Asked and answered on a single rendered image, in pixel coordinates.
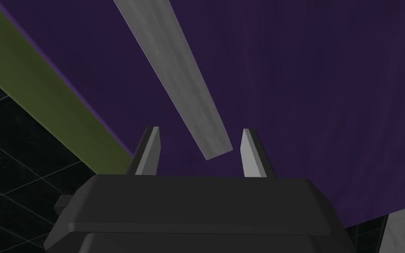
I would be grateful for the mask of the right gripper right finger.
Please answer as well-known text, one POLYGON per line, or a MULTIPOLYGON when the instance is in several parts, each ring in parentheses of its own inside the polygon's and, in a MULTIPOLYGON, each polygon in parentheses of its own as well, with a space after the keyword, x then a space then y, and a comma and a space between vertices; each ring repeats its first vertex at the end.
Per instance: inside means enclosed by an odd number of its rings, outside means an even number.
POLYGON ((276 177, 256 130, 243 130, 240 154, 245 177, 276 177))

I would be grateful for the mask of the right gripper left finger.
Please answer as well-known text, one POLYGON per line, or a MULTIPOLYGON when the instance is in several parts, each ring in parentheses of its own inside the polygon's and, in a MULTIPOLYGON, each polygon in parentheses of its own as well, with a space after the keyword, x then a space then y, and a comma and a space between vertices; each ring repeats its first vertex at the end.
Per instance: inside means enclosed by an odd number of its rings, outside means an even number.
POLYGON ((126 175, 156 175, 160 158, 161 141, 159 127, 147 127, 135 150, 126 175))

